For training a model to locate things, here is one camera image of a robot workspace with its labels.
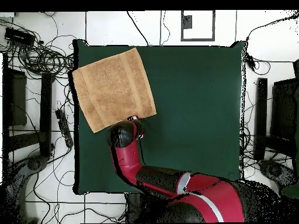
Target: towel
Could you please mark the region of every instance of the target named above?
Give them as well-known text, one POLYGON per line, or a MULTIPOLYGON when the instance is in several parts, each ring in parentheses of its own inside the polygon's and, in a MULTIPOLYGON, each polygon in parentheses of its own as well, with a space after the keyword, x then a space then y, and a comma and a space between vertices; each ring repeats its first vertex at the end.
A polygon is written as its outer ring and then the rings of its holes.
POLYGON ((72 75, 80 108, 93 133, 133 115, 156 115, 136 48, 80 67, 72 75))

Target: white floor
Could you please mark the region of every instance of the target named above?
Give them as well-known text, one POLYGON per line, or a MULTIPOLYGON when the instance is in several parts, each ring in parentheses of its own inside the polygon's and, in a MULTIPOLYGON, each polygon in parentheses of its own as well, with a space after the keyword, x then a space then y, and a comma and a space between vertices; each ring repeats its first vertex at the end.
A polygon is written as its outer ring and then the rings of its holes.
MULTIPOLYGON (((147 38, 150 45, 159 45, 159 21, 160 11, 145 11, 145 12, 130 12, 137 26, 147 38)), ((215 42, 181 42, 180 41, 180 11, 166 11, 165 25, 168 27, 171 35, 165 46, 167 45, 212 45, 212 46, 230 46, 235 39, 245 40, 249 32, 260 25, 267 24, 273 20, 289 16, 288 12, 282 10, 238 10, 237 25, 236 25, 236 11, 235 10, 217 10, 216 24, 215 24, 215 42)), ((87 39, 89 45, 135 45, 145 46, 146 43, 137 29, 134 27, 132 21, 127 16, 126 12, 87 12, 86 14, 86 30, 85 30, 85 12, 56 12, 53 15, 58 27, 58 35, 73 35, 78 39, 87 39)), ((47 43, 57 35, 57 29, 51 17, 42 13, 17 13, 13 18, 13 22, 19 26, 25 27, 29 30, 36 31, 41 36, 41 39, 47 43)), ((0 26, 0 44, 3 44, 4 28, 0 26)), ((168 31, 162 25, 162 42, 168 38, 168 31)), ((66 54, 71 54, 72 46, 69 48, 73 37, 57 38, 53 45, 63 49, 66 54)), ((272 25, 264 29, 254 31, 249 40, 248 52, 255 58, 261 60, 275 60, 275 61, 295 61, 299 59, 299 38, 298 25, 295 20, 272 25)), ((267 71, 267 65, 261 63, 259 73, 267 71)), ((259 76, 247 68, 246 79, 248 95, 246 96, 246 106, 251 104, 248 96, 253 104, 255 104, 255 83, 259 76)), ((291 63, 271 63, 271 70, 264 77, 268 78, 268 97, 272 95, 272 85, 275 81, 293 78, 294 71, 291 63)), ((68 83, 67 79, 59 80, 63 85, 68 83)), ((40 92, 39 80, 27 81, 27 99, 36 98, 40 102, 40 96, 34 93, 40 92)), ((65 100, 64 87, 58 82, 53 83, 53 108, 57 109, 60 102, 65 100)), ((68 115, 68 122, 74 122, 72 115, 73 107, 70 105, 66 107, 68 115)), ((271 101, 269 101, 268 109, 271 108, 271 101)), ((26 111, 31 117, 37 130, 39 130, 39 106, 35 100, 28 100, 26 111)), ((245 121, 249 120, 250 111, 246 112, 245 121)), ((251 120, 248 124, 249 130, 253 133, 254 111, 251 120)), ((270 114, 268 114, 268 133, 270 127, 270 114)), ((74 130, 73 124, 69 125, 70 130, 74 130)), ((24 132, 31 132, 32 126, 30 122, 24 127, 14 127, 14 134, 21 134, 24 132)), ((52 130, 57 131, 52 133, 52 142, 55 143, 57 138, 61 136, 55 114, 52 118, 52 130)), ((38 148, 38 145, 33 145, 27 148, 19 149, 10 154, 10 160, 14 162, 23 159, 31 151, 38 148)), ((55 149, 55 157, 63 155, 67 151, 67 147, 63 138, 58 139, 55 149)), ((75 213, 84 210, 84 202, 86 208, 92 208, 96 212, 110 217, 119 217, 125 207, 125 199, 123 194, 106 194, 106 193, 89 193, 84 195, 75 195, 72 191, 72 184, 74 183, 74 150, 72 150, 63 160, 59 159, 53 164, 50 164, 40 173, 38 187, 36 192, 46 201, 51 201, 50 213, 44 220, 48 222, 54 216, 54 208, 57 201, 60 203, 59 220, 65 214, 75 213), (59 182, 56 177, 50 173, 53 172, 53 167, 57 167, 55 174, 57 178, 65 185, 59 186, 59 193, 57 193, 59 182)), ((270 188, 277 191, 275 184, 264 178, 258 170, 253 167, 248 167, 245 170, 245 177, 251 180, 260 181, 270 188)), ((38 217, 41 221, 48 210, 45 203, 39 202, 39 199, 33 194, 33 184, 36 181, 36 175, 29 180, 26 189, 26 208, 27 214, 31 217, 38 217)), ((100 223, 106 218, 99 216, 87 210, 85 213, 66 216, 62 223, 100 223)), ((57 223, 53 218, 49 223, 57 223)))

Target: brown towel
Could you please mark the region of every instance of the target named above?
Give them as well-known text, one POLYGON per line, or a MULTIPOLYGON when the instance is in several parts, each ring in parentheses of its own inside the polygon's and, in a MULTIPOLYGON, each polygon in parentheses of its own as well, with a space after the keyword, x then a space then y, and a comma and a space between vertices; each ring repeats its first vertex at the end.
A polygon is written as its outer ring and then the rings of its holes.
POLYGON ((156 115, 136 48, 80 67, 72 75, 80 107, 94 133, 129 116, 156 115))

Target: green table surface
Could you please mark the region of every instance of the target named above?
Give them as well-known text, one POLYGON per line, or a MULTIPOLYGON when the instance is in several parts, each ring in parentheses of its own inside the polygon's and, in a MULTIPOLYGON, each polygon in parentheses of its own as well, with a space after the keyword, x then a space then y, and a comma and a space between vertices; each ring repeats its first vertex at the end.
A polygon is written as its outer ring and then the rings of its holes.
MULTIPOLYGON (((78 66, 133 47, 88 46, 77 40, 78 66)), ((146 165, 240 178, 239 112, 241 51, 234 47, 136 47, 154 97, 157 114, 143 118, 146 165)), ((79 108, 74 191, 137 192, 114 172, 107 128, 93 133, 79 108)))

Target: red robot arm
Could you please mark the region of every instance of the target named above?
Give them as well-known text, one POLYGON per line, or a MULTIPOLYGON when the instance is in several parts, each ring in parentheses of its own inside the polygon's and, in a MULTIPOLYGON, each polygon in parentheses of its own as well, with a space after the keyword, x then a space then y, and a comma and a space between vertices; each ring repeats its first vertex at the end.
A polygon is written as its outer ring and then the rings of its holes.
POLYGON ((244 222, 242 202, 233 184, 188 171, 143 166, 137 139, 143 134, 138 118, 112 125, 107 142, 114 169, 127 184, 167 200, 163 222, 244 222))

